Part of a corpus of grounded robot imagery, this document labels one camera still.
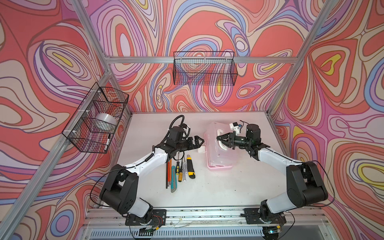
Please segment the pink plastic tool box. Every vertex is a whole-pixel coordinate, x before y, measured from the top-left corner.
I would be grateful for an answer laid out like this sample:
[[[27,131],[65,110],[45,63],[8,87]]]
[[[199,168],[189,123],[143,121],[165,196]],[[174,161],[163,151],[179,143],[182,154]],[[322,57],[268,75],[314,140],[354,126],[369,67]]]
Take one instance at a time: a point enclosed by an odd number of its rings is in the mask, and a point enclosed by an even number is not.
[[[238,162],[238,152],[217,140],[218,136],[227,134],[230,130],[229,125],[218,122],[212,122],[207,126],[203,139],[206,147],[207,167],[212,172],[230,170]]]

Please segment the black yellow box cutter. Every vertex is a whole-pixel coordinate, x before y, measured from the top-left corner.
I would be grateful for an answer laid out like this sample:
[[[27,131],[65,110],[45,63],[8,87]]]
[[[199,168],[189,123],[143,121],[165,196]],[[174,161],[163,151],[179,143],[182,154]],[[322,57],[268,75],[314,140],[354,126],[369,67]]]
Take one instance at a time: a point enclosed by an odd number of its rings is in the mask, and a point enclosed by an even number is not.
[[[196,173],[193,166],[193,161],[190,155],[187,155],[187,171],[190,179],[196,178]]]

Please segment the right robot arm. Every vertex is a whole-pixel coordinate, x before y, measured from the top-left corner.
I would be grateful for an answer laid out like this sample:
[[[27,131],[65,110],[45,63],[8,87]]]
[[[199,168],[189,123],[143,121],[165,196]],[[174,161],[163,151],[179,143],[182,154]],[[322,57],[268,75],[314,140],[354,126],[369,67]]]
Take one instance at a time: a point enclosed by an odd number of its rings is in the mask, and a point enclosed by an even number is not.
[[[217,140],[233,150],[236,147],[246,150],[250,157],[272,166],[286,176],[286,191],[261,202],[259,219],[262,222],[270,223],[285,211],[310,206],[328,198],[328,191],[317,165],[291,159],[264,144],[258,125],[247,125],[244,137],[231,132],[217,136]]]

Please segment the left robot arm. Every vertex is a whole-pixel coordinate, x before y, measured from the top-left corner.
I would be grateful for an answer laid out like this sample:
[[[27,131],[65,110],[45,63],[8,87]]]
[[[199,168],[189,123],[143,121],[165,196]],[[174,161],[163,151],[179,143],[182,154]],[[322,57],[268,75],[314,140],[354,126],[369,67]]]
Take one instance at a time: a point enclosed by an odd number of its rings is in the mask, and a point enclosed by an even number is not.
[[[101,189],[100,200],[121,215],[151,218],[153,206],[137,196],[139,179],[168,163],[177,153],[199,149],[204,142],[199,136],[185,136],[184,127],[172,127],[146,156],[125,167],[113,166]]]

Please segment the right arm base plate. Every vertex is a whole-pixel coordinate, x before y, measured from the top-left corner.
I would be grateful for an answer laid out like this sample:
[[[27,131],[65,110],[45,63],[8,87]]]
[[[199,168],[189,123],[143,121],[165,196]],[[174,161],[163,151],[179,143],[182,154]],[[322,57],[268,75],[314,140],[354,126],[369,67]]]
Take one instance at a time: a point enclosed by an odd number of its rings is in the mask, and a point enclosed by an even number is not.
[[[284,225],[287,223],[286,217],[283,213],[273,214],[268,210],[260,208],[245,208],[241,217],[246,219],[247,224],[277,224]]]

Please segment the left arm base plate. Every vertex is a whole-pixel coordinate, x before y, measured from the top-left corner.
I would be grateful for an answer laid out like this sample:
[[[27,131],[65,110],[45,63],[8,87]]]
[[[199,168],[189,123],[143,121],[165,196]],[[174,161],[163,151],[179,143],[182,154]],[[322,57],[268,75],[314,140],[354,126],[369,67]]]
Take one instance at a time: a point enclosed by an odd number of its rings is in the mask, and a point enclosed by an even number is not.
[[[126,217],[125,225],[128,227],[132,226],[150,226],[161,227],[166,223],[167,210],[166,209],[154,209],[143,217],[138,217],[134,214],[129,214]]]

